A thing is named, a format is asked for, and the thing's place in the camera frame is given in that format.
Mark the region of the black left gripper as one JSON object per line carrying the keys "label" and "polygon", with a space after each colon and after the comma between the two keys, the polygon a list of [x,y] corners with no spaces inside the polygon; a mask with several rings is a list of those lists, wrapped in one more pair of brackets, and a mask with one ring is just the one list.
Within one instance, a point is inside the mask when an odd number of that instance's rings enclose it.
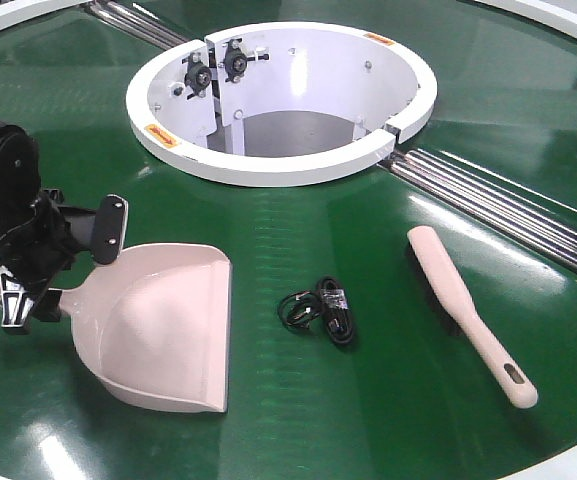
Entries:
{"label": "black left gripper", "polygon": [[93,209],[64,204],[58,189],[40,191],[29,211],[8,230],[0,217],[1,328],[7,334],[29,334],[31,316],[61,320],[63,291],[49,287],[90,249],[96,216]]}

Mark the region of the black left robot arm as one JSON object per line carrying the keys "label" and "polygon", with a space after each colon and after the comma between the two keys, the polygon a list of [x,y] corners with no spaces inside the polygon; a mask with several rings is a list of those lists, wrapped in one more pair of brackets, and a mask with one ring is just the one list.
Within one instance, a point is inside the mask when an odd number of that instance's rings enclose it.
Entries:
{"label": "black left robot arm", "polygon": [[31,318],[57,321],[49,286],[90,248],[95,211],[68,206],[45,189],[37,142],[21,127],[0,122],[0,287],[2,328],[26,334]]}

